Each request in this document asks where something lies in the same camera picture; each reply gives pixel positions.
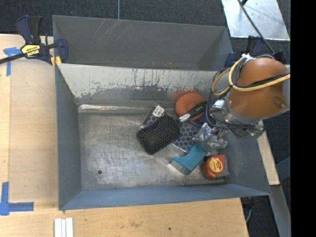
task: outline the teal object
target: teal object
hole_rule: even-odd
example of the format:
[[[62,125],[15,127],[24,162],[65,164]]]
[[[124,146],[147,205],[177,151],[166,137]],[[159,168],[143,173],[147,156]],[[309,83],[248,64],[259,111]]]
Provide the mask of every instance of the teal object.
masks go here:
[[[195,143],[187,155],[183,157],[172,157],[169,164],[183,174],[189,175],[205,156],[206,151],[203,147]]]

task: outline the yellow cable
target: yellow cable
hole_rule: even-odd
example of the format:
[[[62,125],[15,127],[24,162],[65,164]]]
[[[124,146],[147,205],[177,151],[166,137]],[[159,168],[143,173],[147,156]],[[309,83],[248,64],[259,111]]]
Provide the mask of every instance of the yellow cable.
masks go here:
[[[240,88],[238,86],[235,86],[234,83],[233,83],[233,71],[235,70],[235,68],[237,67],[237,65],[240,63],[240,61],[243,59],[244,57],[241,57],[238,61],[236,61],[232,67],[230,68],[227,68],[226,70],[224,70],[223,72],[221,72],[214,80],[213,82],[213,85],[212,85],[212,94],[214,96],[221,96],[223,94],[225,94],[229,89],[230,87],[232,87],[234,90],[237,90],[237,91],[253,91],[253,90],[258,90],[258,89],[262,89],[262,88],[266,88],[266,87],[269,87],[269,86],[272,86],[272,85],[275,85],[277,83],[280,83],[280,82],[283,82],[285,80],[288,80],[290,79],[290,74],[288,75],[285,75],[281,78],[278,78],[274,81],[270,81],[270,82],[267,82],[265,84],[262,84],[262,85],[258,85],[258,86],[253,86],[253,87],[247,87],[247,88]],[[227,87],[225,87],[225,89],[223,89],[222,91],[220,92],[215,92],[215,85],[216,83],[219,81],[219,79],[224,75],[226,74],[227,72],[230,72],[229,73],[229,76],[228,76],[228,81],[229,81],[229,85]]]
[[[272,85],[275,85],[277,83],[280,83],[282,81],[285,81],[285,80],[288,80],[290,78],[290,74],[284,76],[284,77],[281,77],[281,78],[278,78],[274,81],[270,81],[270,82],[267,82],[265,84],[262,84],[262,85],[258,85],[258,86],[253,86],[253,87],[247,87],[247,88],[240,88],[238,86],[235,86],[233,84],[233,71],[235,70],[235,68],[237,67],[238,63],[240,62],[242,58],[240,58],[233,66],[232,68],[230,69],[230,73],[229,73],[229,76],[228,76],[228,80],[229,80],[229,85],[234,89],[234,90],[238,90],[238,91],[253,91],[253,90],[257,90],[257,89],[262,89],[262,88],[266,88],[266,87],[269,87],[269,86],[272,86]]]
[[[212,93],[213,93],[213,95],[214,96],[221,96],[221,95],[223,95],[224,93],[226,93],[228,90],[229,90],[229,85],[225,88],[225,89],[223,89],[222,91],[220,91],[220,92],[215,92],[215,85],[216,85],[216,83],[218,82],[218,80],[224,75],[224,74],[226,74],[227,72],[229,72],[229,70],[230,70],[231,68],[228,68],[228,69],[226,69],[226,70],[224,70],[224,71],[222,71],[216,78],[215,78],[215,80],[214,80],[214,82],[213,82],[213,85],[212,85]]]
[[[232,87],[233,87],[233,89],[238,90],[238,91],[253,91],[253,90],[258,90],[258,89],[262,89],[262,88],[266,88],[266,87],[275,85],[277,83],[283,82],[283,81],[288,80],[288,79],[290,79],[290,74],[288,74],[288,75],[286,75],[284,77],[281,77],[279,79],[276,79],[274,81],[267,82],[267,83],[265,83],[263,85],[258,85],[258,86],[249,87],[249,88],[239,88],[239,87],[237,87],[235,85],[233,85]]]
[[[238,61],[236,61],[234,63],[234,65],[230,68],[227,68],[226,70],[224,70],[223,72],[221,72],[214,80],[213,82],[213,85],[212,85],[212,93],[214,96],[221,96],[223,94],[225,94],[229,89],[230,89],[230,86],[228,85],[225,89],[223,89],[222,91],[220,92],[215,92],[215,85],[216,83],[218,82],[218,80],[224,75],[226,74],[227,72],[229,72],[232,68],[235,69],[235,67],[238,65],[238,63],[243,59],[243,57],[241,57]]]

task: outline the blue tape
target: blue tape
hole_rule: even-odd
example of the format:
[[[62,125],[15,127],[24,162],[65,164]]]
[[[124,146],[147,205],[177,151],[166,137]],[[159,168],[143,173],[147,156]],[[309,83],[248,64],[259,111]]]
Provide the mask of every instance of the blue tape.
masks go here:
[[[8,216],[10,212],[33,211],[34,202],[9,203],[9,182],[2,183],[0,215]]]
[[[16,54],[21,53],[21,50],[16,47],[5,48],[3,51],[6,53],[8,57],[11,55],[16,55]],[[6,76],[9,76],[10,74],[11,74],[11,62],[9,61],[6,66]]]

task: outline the gray bin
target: gray bin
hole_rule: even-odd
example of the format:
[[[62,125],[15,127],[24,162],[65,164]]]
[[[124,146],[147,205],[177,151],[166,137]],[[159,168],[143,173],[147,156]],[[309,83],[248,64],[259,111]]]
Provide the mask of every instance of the gray bin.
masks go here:
[[[174,94],[208,99],[231,44],[224,27],[53,17],[69,59],[56,68],[59,209],[186,202],[270,194],[257,141],[227,134],[230,178],[169,165],[173,145],[150,156],[136,132],[153,104],[174,114]]]

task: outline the black sponge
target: black sponge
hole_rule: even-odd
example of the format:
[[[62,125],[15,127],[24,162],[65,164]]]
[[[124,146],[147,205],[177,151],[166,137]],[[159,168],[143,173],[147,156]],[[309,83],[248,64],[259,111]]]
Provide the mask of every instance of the black sponge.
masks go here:
[[[136,136],[145,151],[153,155],[176,140],[179,134],[179,120],[169,115],[164,115],[152,124],[139,130]]]

